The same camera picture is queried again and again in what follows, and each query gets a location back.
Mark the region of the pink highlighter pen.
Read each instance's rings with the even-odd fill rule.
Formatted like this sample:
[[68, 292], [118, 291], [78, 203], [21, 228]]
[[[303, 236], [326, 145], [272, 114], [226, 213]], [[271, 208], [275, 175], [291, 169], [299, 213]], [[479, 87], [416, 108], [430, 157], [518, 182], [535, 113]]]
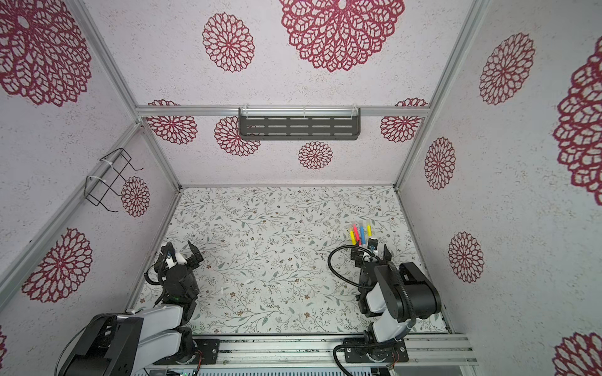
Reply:
[[362, 245], [362, 237], [356, 225], [353, 225], [353, 232], [355, 238], [355, 244], [361, 246]]

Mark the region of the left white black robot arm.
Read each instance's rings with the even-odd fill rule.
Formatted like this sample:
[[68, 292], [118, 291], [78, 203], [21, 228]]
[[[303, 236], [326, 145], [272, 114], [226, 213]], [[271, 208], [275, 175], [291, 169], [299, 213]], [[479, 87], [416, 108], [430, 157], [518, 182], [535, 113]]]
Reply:
[[136, 313], [102, 313], [79, 331], [62, 350], [55, 375], [133, 375], [153, 363], [190, 364], [202, 360], [188, 323], [200, 293], [194, 271], [202, 253], [191, 244], [184, 257], [172, 243], [161, 247], [152, 266], [159, 286], [155, 306]]

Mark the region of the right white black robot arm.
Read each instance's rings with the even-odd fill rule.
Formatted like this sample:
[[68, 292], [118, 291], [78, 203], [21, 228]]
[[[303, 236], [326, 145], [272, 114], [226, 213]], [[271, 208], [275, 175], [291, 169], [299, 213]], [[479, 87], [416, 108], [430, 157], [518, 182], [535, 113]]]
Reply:
[[415, 263], [395, 266], [387, 248], [378, 258], [353, 247], [351, 259], [360, 269], [358, 308], [375, 321], [362, 339], [348, 341], [351, 347], [345, 350], [346, 361], [406, 361], [404, 337], [418, 320], [426, 320], [441, 311], [437, 289]]

